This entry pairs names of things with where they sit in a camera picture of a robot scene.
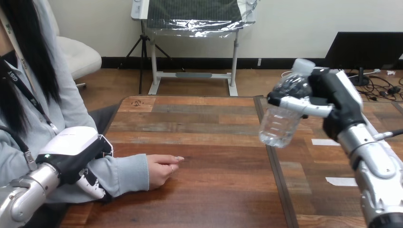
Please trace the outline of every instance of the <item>bottle cap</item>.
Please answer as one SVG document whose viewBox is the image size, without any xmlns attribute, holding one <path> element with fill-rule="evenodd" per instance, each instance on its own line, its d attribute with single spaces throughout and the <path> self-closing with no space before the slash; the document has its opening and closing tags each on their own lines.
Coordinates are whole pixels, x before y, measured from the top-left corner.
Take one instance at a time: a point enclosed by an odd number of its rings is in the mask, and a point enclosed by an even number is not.
<svg viewBox="0 0 403 228">
<path fill-rule="evenodd" d="M 309 76 L 312 74 L 314 67 L 315 63 L 303 58 L 297 58 L 291 70 L 293 72 L 300 73 L 303 76 Z"/>
</svg>

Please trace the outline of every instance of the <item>black pants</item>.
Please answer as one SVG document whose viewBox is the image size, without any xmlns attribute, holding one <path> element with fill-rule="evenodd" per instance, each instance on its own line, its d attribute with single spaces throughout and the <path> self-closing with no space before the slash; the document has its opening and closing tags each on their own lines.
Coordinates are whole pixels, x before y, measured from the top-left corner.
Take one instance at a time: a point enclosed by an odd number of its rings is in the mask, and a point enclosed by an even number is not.
<svg viewBox="0 0 403 228">
<path fill-rule="evenodd" d="M 99 134 L 105 134 L 119 105 L 113 105 L 89 112 L 93 118 Z M 42 205 L 32 216 L 24 228 L 55 228 L 61 223 L 67 212 L 67 204 Z"/>
</svg>

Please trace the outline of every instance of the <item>long black hair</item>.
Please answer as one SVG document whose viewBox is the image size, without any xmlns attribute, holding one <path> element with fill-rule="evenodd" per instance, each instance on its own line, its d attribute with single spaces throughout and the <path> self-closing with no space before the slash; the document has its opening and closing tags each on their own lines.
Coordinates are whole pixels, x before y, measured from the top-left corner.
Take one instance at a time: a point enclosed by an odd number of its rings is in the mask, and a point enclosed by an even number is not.
<svg viewBox="0 0 403 228">
<path fill-rule="evenodd" d="M 41 33 L 39 16 L 33 0 L 0 0 L 0 7 L 6 14 L 25 61 L 32 69 L 46 99 L 59 102 L 56 73 Z M 17 88 L 7 79 L 6 74 L 7 69 L 0 64 L 0 113 L 4 116 L 8 127 L 24 134 L 29 123 L 18 99 Z"/>
</svg>

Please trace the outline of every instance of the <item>ring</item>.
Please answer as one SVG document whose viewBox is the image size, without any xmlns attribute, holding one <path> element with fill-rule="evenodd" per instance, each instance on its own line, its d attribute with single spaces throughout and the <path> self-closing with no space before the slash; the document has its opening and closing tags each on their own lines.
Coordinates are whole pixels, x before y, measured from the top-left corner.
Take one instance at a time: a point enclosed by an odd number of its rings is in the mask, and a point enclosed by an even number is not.
<svg viewBox="0 0 403 228">
<path fill-rule="evenodd" d="M 172 172 L 171 172 L 171 176 L 172 176 L 172 174 L 173 174 L 173 167 L 172 167 L 172 165 L 169 165 L 170 167 L 171 167 L 171 169 L 172 169 Z"/>
</svg>

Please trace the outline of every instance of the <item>light blue cardigan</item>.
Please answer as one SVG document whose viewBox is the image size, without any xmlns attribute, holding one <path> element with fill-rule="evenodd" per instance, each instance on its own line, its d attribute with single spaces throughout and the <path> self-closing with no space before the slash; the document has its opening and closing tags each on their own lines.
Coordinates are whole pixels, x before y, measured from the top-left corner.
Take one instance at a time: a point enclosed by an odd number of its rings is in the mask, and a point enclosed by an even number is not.
<svg viewBox="0 0 403 228">
<path fill-rule="evenodd" d="M 53 100 L 47 102 L 38 81 L 34 77 L 32 86 L 35 87 L 37 99 L 43 106 L 45 113 L 60 131 L 74 126 L 95 128 L 95 123 L 87 113 L 87 109 L 68 70 L 63 53 L 57 44 L 44 3 L 42 0 L 34 0 L 34 2 L 39 14 L 42 33 L 49 48 L 50 56 L 53 59 L 53 66 L 60 86 L 61 102 L 59 104 Z M 32 91 L 32 87 L 22 70 L 21 63 L 18 63 L 18 69 L 11 67 Z M 19 90 L 17 91 L 29 122 L 29 130 L 23 140 L 30 148 L 34 158 L 36 158 L 39 150 L 55 137 L 55 134 L 36 108 Z M 7 126 L 2 113 L 0 113 L 0 125 Z M 91 161 L 88 167 L 98 177 L 105 190 L 113 197 L 129 191 L 149 189 L 148 165 L 145 154 L 126 158 L 106 157 Z M 18 178 L 27 172 L 28 168 L 23 153 L 7 133 L 0 131 L 0 187 L 7 185 L 12 179 Z M 64 185 L 48 197 L 49 203 L 81 203 L 92 200 L 94 199 L 76 185 Z"/>
</svg>

